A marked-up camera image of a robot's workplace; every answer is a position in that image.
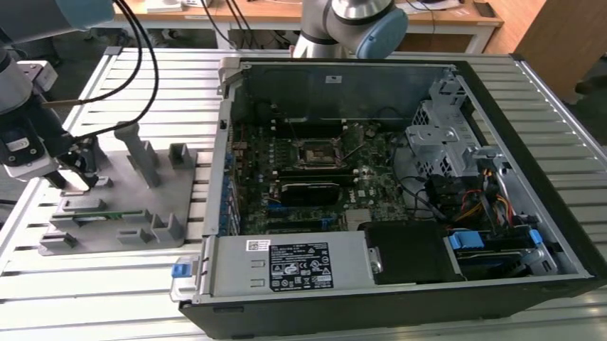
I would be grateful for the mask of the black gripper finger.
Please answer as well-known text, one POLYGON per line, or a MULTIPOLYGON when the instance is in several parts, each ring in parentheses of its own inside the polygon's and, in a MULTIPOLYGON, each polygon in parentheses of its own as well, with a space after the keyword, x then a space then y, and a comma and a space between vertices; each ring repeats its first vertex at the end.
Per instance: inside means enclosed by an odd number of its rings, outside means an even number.
POLYGON ((53 188, 65 189, 66 179, 57 170, 50 171, 48 174, 45 174, 44 178, 46 179, 53 188))
POLYGON ((93 136, 76 142, 70 155, 73 156, 73 172, 86 186, 93 188, 98 181, 100 166, 109 162, 106 154, 100 148, 98 138, 93 136))

